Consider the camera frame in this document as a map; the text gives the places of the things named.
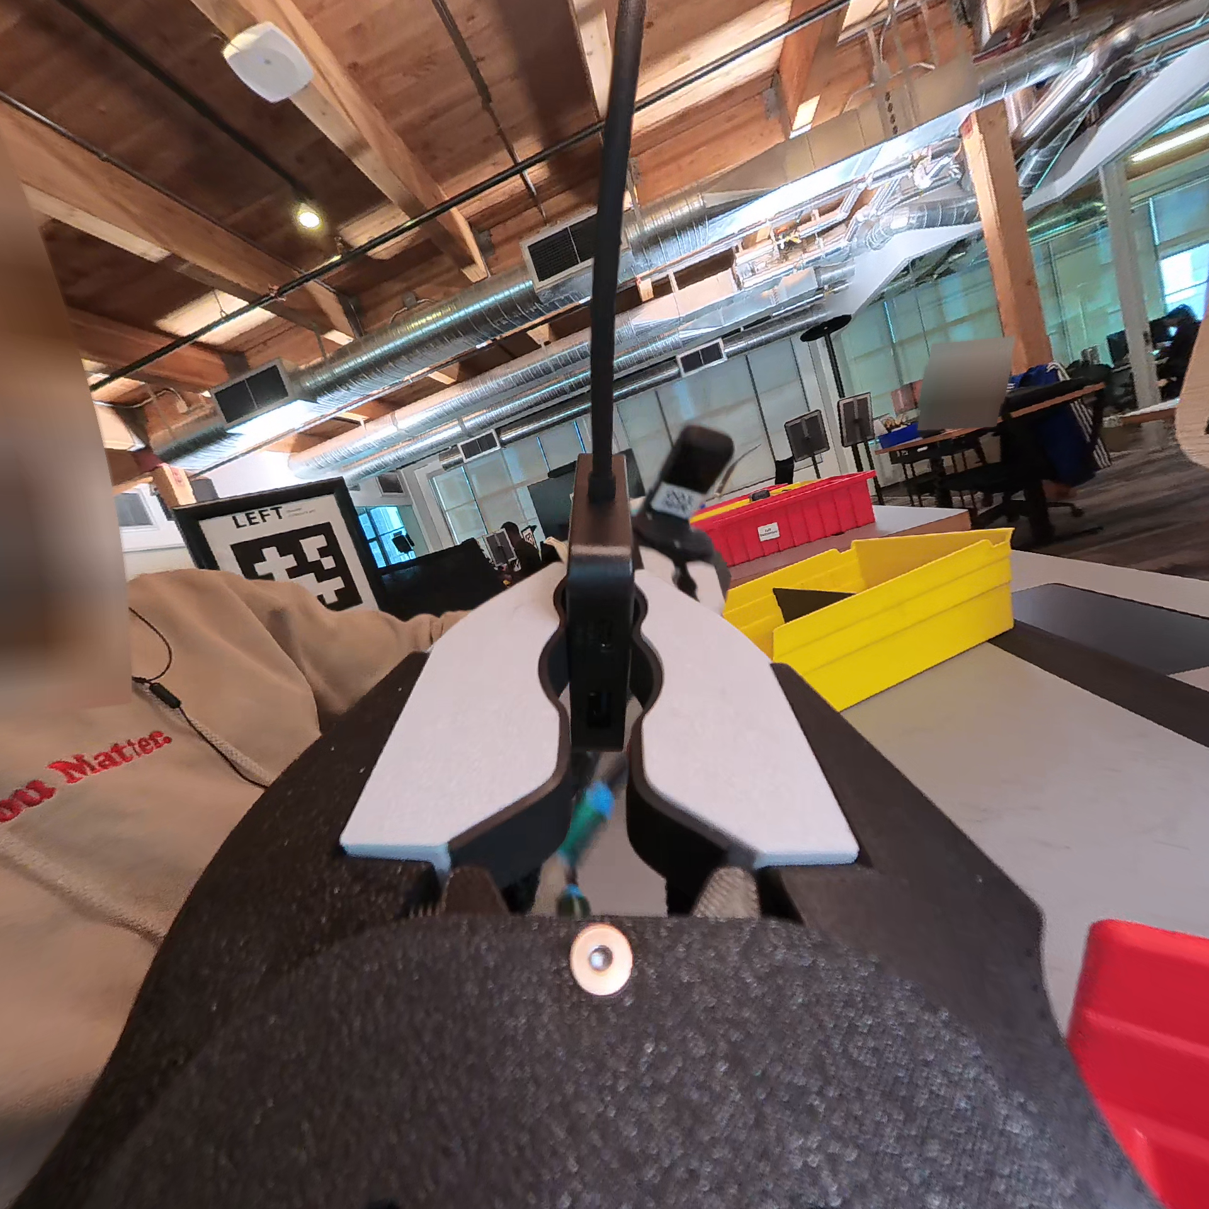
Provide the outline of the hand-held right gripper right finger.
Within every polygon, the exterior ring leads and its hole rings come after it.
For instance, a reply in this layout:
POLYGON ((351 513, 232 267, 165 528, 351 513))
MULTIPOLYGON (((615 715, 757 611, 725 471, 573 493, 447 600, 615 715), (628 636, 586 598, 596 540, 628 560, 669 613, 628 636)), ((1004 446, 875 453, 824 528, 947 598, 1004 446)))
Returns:
POLYGON ((779 681, 725 616, 640 570, 649 700, 628 731, 625 833, 675 894, 719 866, 850 866, 858 839, 779 681))

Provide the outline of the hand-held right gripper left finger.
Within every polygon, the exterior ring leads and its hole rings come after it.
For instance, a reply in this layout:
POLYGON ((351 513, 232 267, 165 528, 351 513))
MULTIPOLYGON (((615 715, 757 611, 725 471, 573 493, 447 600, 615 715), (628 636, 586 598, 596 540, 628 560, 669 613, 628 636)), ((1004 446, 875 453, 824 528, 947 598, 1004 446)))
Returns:
POLYGON ((567 643, 544 566, 431 643, 371 766, 343 853, 533 877, 567 839, 573 770, 560 709, 567 643))

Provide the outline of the black adapter hub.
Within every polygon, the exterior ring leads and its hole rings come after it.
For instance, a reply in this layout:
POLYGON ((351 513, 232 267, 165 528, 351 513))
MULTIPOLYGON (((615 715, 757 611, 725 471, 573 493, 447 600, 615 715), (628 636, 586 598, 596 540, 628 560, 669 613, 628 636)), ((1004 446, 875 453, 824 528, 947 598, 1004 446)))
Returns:
POLYGON ((632 653, 632 533, 625 462, 609 440, 573 464, 560 611, 570 749, 615 753, 632 653))

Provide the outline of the yellow plastic bin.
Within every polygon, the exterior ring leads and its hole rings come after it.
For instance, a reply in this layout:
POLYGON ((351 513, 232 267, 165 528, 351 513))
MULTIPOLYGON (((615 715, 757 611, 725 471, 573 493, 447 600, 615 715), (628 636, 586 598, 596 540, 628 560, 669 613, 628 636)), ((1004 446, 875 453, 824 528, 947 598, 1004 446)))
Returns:
POLYGON ((833 709, 905 686, 1014 625, 1008 528, 908 533, 824 551, 729 588, 722 616, 833 709), (772 588, 852 592, 782 625, 772 588))

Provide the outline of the red plastic bin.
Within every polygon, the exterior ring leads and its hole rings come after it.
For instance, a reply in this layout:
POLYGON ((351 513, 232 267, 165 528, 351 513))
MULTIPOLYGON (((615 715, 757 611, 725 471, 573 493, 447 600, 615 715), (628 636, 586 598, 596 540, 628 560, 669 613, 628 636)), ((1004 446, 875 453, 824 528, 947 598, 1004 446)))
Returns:
POLYGON ((1209 1206, 1209 937, 1096 923, 1064 1043, 1167 1209, 1209 1206))

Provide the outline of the red ribbed bin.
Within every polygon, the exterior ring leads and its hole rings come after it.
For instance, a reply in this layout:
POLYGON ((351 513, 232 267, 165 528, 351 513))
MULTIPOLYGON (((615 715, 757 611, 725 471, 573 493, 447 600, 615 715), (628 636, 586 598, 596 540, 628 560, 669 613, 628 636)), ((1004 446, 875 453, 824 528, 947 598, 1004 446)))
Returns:
POLYGON ((757 564, 765 555, 786 555, 818 536, 842 536, 850 528, 875 525, 871 483, 875 474, 842 474, 818 483, 796 483, 757 490, 719 507, 689 517, 705 533, 725 566, 757 564))

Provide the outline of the black divider panel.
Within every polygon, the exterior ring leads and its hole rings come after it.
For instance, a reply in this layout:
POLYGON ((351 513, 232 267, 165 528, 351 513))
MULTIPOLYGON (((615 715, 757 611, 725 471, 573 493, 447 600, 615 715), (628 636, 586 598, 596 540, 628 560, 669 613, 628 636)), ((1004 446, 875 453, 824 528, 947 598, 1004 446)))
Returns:
POLYGON ((772 588, 772 606, 782 613, 782 625, 812 616, 827 606, 850 600, 852 592, 824 592, 824 588, 772 588))

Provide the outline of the black floor lamp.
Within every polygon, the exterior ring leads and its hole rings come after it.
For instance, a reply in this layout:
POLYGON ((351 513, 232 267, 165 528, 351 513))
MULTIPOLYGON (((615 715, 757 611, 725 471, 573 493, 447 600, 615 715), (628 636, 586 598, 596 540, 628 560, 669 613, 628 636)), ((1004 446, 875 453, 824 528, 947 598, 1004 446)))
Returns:
POLYGON ((837 462, 837 474, 850 474, 852 471, 852 457, 843 453, 842 446, 842 424, 837 424, 837 400, 843 399, 842 388, 842 370, 837 370, 837 331, 843 326, 850 316, 824 316, 814 326, 809 326, 800 334, 804 353, 809 353, 809 364, 812 364, 812 378, 814 378, 814 388, 818 388, 818 415, 824 415, 824 429, 827 429, 827 453, 837 462))

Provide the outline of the black-framed marker sign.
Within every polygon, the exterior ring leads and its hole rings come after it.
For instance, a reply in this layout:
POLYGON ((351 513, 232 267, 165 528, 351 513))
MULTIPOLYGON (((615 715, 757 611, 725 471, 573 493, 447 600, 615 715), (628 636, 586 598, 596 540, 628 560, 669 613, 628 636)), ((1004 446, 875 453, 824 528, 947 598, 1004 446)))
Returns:
POLYGON ((343 477, 173 507, 198 570, 294 583, 328 613, 385 613, 385 583, 343 477))

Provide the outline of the blue striped jacket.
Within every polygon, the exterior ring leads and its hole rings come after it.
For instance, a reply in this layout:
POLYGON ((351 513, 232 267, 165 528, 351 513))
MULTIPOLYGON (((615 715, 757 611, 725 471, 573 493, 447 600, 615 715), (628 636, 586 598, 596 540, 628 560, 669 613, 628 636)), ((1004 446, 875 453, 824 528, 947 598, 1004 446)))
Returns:
POLYGON ((1004 382, 1004 412, 1026 412, 1037 400, 1064 399, 1089 383, 1098 383, 1089 399, 1026 415, 1044 453, 1044 483, 1052 483, 1057 490, 1076 490, 1110 464, 1101 448, 1101 407, 1110 373, 1101 364, 1037 364, 1004 382))

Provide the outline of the wooden column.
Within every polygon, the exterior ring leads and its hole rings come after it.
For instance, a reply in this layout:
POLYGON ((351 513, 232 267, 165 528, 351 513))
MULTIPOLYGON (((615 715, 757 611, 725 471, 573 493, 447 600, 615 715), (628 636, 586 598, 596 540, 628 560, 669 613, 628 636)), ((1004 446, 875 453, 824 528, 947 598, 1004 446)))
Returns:
POLYGON ((1052 361, 1052 343, 1037 283, 1004 100, 972 110, 960 125, 960 140, 986 232, 1002 334, 1014 343, 1008 373, 1026 373, 1052 361))

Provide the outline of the person's beige hoodie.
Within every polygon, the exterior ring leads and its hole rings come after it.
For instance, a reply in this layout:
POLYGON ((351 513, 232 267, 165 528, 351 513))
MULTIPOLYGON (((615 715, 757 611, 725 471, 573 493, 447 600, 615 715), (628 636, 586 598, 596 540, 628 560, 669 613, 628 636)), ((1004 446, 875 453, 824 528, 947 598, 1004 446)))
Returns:
POLYGON ((277 645, 320 606, 294 583, 154 570, 128 583, 132 689, 2 715, 0 741, 0 1184, 34 1179, 106 1070, 203 866, 320 741, 277 645))

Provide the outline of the white ceiling access point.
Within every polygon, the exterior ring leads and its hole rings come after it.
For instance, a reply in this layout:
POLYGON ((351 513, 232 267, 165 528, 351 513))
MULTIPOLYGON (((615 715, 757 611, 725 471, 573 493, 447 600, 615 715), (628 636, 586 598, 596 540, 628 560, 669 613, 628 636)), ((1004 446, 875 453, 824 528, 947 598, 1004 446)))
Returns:
POLYGON ((232 36, 225 43, 225 64, 272 106, 291 100, 311 86, 311 64, 273 20, 232 36))

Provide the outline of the silver ventilation duct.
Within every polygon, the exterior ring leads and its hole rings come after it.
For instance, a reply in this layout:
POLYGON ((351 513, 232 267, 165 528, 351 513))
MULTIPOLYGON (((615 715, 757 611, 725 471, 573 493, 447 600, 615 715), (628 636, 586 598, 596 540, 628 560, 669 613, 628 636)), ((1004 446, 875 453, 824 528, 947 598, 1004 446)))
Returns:
MULTIPOLYGON (((615 283, 649 280, 673 267, 689 267, 715 249, 735 249, 757 229, 800 226, 804 242, 824 242, 814 263, 842 263, 871 254, 902 232, 977 226, 972 190, 956 196, 956 162, 938 162, 938 178, 905 173, 897 162, 883 173, 860 173, 818 190, 824 173, 809 173, 779 190, 722 190, 722 178, 701 190, 680 190, 655 206, 632 206, 623 220, 615 283)), ((310 370, 284 370, 272 361, 229 383, 209 388, 203 407, 146 429, 150 457, 209 474, 262 446, 277 446, 291 430, 310 430, 364 400, 387 399, 433 370, 474 356, 505 334, 544 326, 554 315, 586 305, 590 271, 603 249, 596 215, 585 215, 539 246, 570 254, 558 276, 533 267, 487 280, 442 305, 409 310, 396 322, 345 343, 335 361, 310 370)))

